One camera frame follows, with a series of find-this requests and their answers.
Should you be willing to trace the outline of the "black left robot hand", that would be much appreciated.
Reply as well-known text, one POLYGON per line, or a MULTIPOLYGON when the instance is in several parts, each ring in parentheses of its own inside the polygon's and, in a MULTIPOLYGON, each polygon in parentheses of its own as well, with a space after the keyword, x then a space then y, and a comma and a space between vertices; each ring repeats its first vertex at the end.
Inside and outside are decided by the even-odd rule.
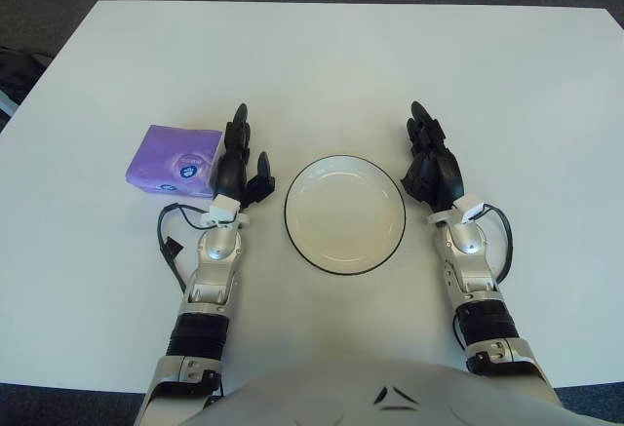
POLYGON ((242 210, 271 195, 276 183, 265 151, 258 156, 256 176, 248 179, 250 140, 251 126, 248 123, 248 107, 245 103, 241 103, 233 120, 226 125, 224 152, 216 164, 214 194, 238 201, 242 210))

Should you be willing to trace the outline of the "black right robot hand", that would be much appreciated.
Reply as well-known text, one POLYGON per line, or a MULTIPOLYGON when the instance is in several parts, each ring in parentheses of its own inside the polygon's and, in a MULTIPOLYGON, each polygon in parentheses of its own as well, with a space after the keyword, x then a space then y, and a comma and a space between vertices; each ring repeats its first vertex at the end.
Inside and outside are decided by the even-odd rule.
POLYGON ((464 195, 458 162, 445 145, 445 133, 418 101, 410 106, 407 132, 411 142, 411 164, 401 183, 416 201, 433 213, 449 210, 464 195))

